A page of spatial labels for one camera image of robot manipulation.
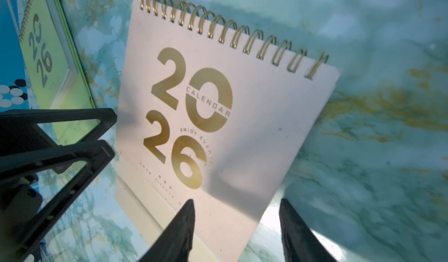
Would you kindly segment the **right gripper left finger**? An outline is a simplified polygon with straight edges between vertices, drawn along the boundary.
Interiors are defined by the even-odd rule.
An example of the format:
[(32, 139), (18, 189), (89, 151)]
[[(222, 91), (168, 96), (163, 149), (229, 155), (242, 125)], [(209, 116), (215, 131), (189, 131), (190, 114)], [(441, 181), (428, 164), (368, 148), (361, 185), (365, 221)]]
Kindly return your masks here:
[(189, 199), (140, 262), (187, 262), (193, 245), (195, 216), (194, 201)]

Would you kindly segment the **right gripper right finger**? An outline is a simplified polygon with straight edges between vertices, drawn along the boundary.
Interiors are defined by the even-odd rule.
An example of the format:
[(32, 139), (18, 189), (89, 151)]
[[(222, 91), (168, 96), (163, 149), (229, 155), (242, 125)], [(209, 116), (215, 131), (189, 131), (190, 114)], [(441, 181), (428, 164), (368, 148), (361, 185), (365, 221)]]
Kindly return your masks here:
[(286, 262), (336, 262), (285, 198), (280, 203), (279, 217)]

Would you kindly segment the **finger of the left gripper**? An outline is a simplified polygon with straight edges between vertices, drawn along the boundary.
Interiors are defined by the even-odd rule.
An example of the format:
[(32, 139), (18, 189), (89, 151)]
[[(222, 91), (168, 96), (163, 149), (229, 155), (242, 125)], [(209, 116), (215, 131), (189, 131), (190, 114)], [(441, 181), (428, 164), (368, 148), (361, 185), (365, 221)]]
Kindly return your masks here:
[(8, 110), (1, 113), (1, 156), (16, 155), (62, 145), (40, 124), (67, 124), (74, 130), (69, 144), (98, 140), (117, 121), (111, 108), (75, 110)]
[(104, 140), (1, 158), (1, 261), (23, 262), (114, 159)]

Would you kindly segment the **pink calendar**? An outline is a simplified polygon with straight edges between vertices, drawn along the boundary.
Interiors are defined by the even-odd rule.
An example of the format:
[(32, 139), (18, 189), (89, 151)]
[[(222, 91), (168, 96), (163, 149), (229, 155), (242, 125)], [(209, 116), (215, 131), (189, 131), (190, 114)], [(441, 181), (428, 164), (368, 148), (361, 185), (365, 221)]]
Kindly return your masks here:
[(119, 94), (117, 181), (156, 239), (187, 200), (193, 257), (244, 251), (340, 72), (288, 40), (184, 0), (133, 0)]

